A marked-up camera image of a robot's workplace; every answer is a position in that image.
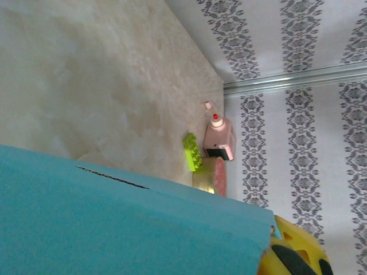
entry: yellow toy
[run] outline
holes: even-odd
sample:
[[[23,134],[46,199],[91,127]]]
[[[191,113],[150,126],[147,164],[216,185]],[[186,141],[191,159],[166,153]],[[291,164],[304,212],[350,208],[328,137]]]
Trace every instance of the yellow toy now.
[[[196,143],[196,137],[193,133],[188,133],[182,141],[183,148],[185,149],[186,158],[188,160],[189,169],[191,172],[196,171],[202,164],[198,145]]]
[[[258,275],[333,275],[329,259],[317,239],[302,228],[275,216],[283,237],[271,237]]]

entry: damask pattern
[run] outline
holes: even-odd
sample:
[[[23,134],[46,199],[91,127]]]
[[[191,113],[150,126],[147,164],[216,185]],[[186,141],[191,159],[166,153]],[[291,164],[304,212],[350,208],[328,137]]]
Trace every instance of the damask pattern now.
[[[307,230],[310,234],[321,239],[323,226],[320,224],[322,216],[319,214],[321,202],[318,198],[321,196],[318,192],[319,180],[317,179],[318,160],[315,157],[317,149],[315,148],[316,137],[313,134],[315,128],[313,122],[315,116],[312,114],[312,95],[311,88],[294,89],[286,91],[287,113],[289,114],[287,124],[290,126],[288,133],[288,144],[291,146],[289,153],[290,165],[292,167],[291,195],[294,197],[292,208],[295,210],[293,218],[296,219],[296,225]]]
[[[345,151],[349,153],[346,164],[350,179],[349,195],[353,200],[350,205],[356,216],[352,222],[356,225],[354,247],[358,250],[357,263],[362,267],[358,275],[367,274],[367,80],[363,82],[341,83],[341,107],[344,109],[342,120],[345,121]]]
[[[288,73],[308,70],[312,66],[317,40],[316,27],[320,25],[318,8],[323,0],[280,0],[282,20],[282,47],[284,71]]]
[[[241,114],[241,117],[243,117],[241,127],[244,129],[241,133],[243,136],[242,155],[244,156],[242,159],[244,167],[242,173],[245,187],[243,201],[260,207],[268,207],[268,200],[266,199],[268,183],[265,178],[267,160],[264,157],[266,154],[264,150],[266,145],[265,131],[263,129],[265,126],[263,119],[264,101],[262,97],[262,94],[241,97],[243,100],[241,110],[244,111]]]
[[[352,31],[350,44],[344,50],[341,63],[367,61],[367,7],[361,10],[360,17],[362,19],[357,21],[357,27]]]
[[[251,37],[246,29],[245,19],[240,18],[244,11],[240,9],[239,0],[196,0],[205,5],[201,10],[210,17],[213,34],[226,55],[237,80],[246,80],[260,76],[253,50]]]

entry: round container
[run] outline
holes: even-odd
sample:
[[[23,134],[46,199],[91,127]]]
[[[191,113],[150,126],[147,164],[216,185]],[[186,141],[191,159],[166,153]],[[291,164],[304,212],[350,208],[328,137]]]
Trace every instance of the round container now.
[[[224,160],[221,157],[202,158],[202,166],[193,173],[193,187],[225,197],[227,175]]]

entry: pink round lid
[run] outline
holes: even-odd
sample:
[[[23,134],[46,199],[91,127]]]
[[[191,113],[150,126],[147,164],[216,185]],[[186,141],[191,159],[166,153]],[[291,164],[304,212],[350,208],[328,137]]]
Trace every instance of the pink round lid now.
[[[214,192],[225,197],[227,195],[227,174],[225,163],[222,158],[217,158],[213,171]]]

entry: bottle cap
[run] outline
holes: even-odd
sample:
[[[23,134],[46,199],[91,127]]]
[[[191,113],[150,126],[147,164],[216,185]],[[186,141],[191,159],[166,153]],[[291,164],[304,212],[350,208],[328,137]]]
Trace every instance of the bottle cap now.
[[[210,123],[212,124],[213,127],[218,128],[224,124],[224,120],[223,117],[221,117],[217,113],[214,113]]]

